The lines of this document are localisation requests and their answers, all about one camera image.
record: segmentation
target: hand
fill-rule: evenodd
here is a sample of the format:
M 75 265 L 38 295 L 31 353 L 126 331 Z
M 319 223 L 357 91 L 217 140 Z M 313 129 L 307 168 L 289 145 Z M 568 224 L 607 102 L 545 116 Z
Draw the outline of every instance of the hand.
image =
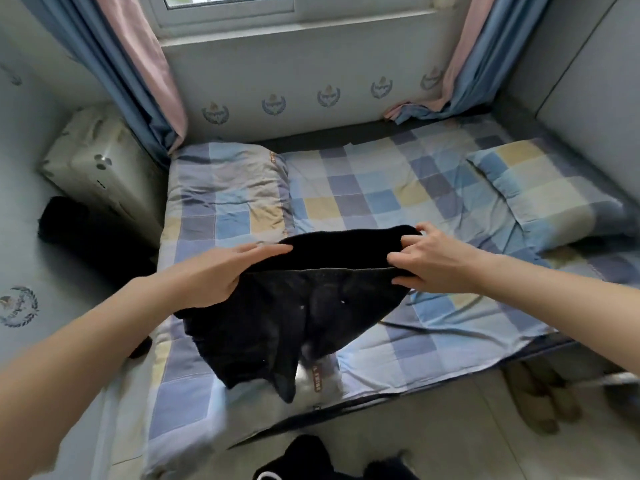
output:
M 174 293 L 174 312 L 204 308 L 226 300 L 236 289 L 238 277 L 252 264 L 288 253 L 288 244 L 242 244 L 235 248 L 213 248 L 153 275 Z
M 416 276 L 398 276 L 396 285 L 429 293 L 478 293 L 484 261 L 495 256 L 461 242 L 429 222 L 415 227 L 426 235 L 402 236 L 403 250 L 389 253 L 390 265 Z

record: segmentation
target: portable air conditioner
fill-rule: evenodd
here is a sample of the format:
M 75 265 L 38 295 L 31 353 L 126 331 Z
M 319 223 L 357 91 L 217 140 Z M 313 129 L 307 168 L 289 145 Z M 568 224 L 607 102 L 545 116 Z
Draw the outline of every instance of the portable air conditioner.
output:
M 60 190 L 92 209 L 115 212 L 159 247 L 167 176 L 140 147 L 116 106 L 74 113 L 41 165 Z

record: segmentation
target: pink curtain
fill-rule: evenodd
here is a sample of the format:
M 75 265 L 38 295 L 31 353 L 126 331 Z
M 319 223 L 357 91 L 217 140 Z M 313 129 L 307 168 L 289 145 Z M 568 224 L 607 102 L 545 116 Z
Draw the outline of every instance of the pink curtain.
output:
M 460 40 L 442 79 L 441 97 L 435 101 L 402 101 L 387 110 L 385 119 L 395 120 L 397 115 L 400 114 L 402 106 L 405 104 L 421 104 L 432 111 L 442 110 L 444 104 L 451 100 L 456 78 L 471 53 L 471 49 L 473 49 L 476 44 L 478 35 L 480 35 L 480 31 L 482 31 L 486 17 L 489 16 L 489 12 L 491 12 L 494 1 L 495 0 L 471 0 L 467 18 L 462 28 L 462 33 L 460 34 Z
M 144 79 L 178 138 L 169 150 L 180 146 L 187 134 L 184 110 L 171 69 L 160 42 L 147 21 L 138 0 L 96 0 L 124 50 Z

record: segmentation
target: bed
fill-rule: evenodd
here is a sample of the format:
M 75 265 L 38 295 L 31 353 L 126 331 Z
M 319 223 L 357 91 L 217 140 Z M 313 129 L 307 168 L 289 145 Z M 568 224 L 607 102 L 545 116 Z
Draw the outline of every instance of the bed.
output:
M 465 159 L 510 141 L 490 115 L 481 115 L 318 151 L 279 155 L 252 145 L 188 147 L 170 171 L 159 268 L 213 246 L 430 220 L 485 250 L 639 286 L 640 251 L 628 237 L 585 239 L 542 255 L 527 247 L 503 197 Z M 596 172 L 593 178 L 605 177 Z M 314 394 L 313 377 L 300 368 L 299 393 L 287 405 L 263 381 L 226 390 L 180 320 L 170 317 L 156 330 L 149 357 L 125 378 L 110 475 L 135 470 L 146 478 L 184 478 L 206 456 L 259 435 L 486 369 L 527 345 L 539 353 L 567 343 L 554 332 L 486 297 L 412 292 L 381 323 L 319 365 L 321 394 Z M 122 402 L 129 405 L 126 411 Z

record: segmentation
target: tiled floor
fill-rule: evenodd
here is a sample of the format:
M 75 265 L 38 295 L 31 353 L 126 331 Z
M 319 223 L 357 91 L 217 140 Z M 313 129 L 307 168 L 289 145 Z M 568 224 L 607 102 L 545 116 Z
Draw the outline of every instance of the tiled floor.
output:
M 487 371 L 421 394 L 320 424 L 340 471 L 358 475 L 371 460 L 408 448 L 425 480 L 627 480 L 640 477 L 640 442 L 598 389 L 577 391 L 585 411 L 557 436 L 533 434 L 518 416 L 502 376 Z M 192 480 L 250 479 L 295 433 L 228 451 Z

